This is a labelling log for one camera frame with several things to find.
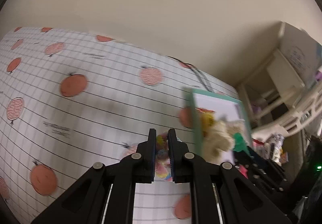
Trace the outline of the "yellow rice cracker packet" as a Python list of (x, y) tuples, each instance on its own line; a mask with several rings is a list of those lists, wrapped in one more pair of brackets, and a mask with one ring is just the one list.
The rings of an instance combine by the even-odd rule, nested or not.
[(197, 108), (201, 123), (201, 131), (203, 134), (203, 137), (207, 136), (209, 128), (213, 126), (215, 123), (215, 111), (213, 110), (207, 110), (204, 108)]

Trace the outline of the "white wooden shelf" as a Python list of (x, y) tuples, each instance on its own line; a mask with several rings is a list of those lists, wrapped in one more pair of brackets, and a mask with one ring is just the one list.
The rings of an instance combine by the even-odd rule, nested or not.
[(237, 86), (252, 138), (288, 137), (321, 114), (321, 44), (282, 22), (276, 49)]

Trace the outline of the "pastel rainbow scrunchie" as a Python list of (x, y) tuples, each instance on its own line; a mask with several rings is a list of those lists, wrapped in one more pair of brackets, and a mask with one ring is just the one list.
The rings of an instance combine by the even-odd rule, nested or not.
[(156, 137), (155, 175), (164, 181), (171, 182), (172, 175), (167, 135), (167, 132), (163, 132)]

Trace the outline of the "pink plastic comb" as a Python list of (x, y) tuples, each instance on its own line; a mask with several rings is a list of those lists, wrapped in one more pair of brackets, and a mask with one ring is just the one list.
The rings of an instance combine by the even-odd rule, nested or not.
[(238, 165), (236, 168), (239, 170), (239, 172), (248, 179), (247, 172), (248, 170), (244, 167), (244, 165)]

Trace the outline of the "teal shallow box tray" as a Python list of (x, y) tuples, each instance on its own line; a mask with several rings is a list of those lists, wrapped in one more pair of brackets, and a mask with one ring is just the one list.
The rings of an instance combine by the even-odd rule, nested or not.
[(188, 106), (193, 118), (193, 136), (196, 154), (201, 155), (204, 141), (201, 123), (197, 121), (197, 109), (206, 109), (215, 112), (215, 119), (223, 122), (240, 122), (245, 133), (242, 133), (246, 145), (252, 147), (251, 126), (243, 103), (230, 96), (212, 93), (206, 90), (190, 88), (187, 93)]

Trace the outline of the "cream lace cloth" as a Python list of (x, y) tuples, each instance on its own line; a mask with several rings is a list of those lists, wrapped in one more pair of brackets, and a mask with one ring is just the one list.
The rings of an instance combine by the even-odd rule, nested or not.
[(222, 154), (232, 150), (234, 146), (235, 140), (228, 133), (226, 123), (219, 120), (208, 129), (202, 142), (201, 155), (207, 162), (220, 165)]

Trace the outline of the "cotton swab bag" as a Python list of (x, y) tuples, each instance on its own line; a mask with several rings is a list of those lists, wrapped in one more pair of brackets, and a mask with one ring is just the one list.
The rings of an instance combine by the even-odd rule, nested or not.
[(235, 134), (240, 134), (242, 137), (246, 137), (247, 129), (245, 121), (243, 119), (226, 122), (227, 133), (233, 137)]

